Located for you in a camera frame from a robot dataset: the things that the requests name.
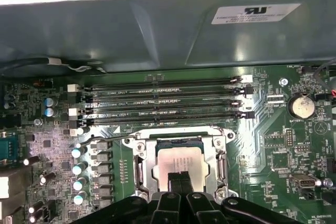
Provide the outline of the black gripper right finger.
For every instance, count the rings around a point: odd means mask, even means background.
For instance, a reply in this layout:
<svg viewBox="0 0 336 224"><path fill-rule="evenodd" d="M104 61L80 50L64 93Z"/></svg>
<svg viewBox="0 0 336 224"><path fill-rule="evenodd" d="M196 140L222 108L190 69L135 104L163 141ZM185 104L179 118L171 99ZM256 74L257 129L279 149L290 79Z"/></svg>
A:
<svg viewBox="0 0 336 224"><path fill-rule="evenodd" d="M195 192L188 172L181 172L181 187L194 223L299 223L245 199L230 196L220 204Z"/></svg>

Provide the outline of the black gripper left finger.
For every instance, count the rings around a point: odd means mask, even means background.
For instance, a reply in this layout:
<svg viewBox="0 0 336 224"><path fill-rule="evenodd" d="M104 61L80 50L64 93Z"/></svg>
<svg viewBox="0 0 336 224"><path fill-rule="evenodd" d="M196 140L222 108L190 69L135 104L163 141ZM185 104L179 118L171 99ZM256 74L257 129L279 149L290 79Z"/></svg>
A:
<svg viewBox="0 0 336 224"><path fill-rule="evenodd" d="M159 199L147 202L130 196L110 204L73 223L179 223L182 192L182 173L169 173L168 191Z"/></svg>

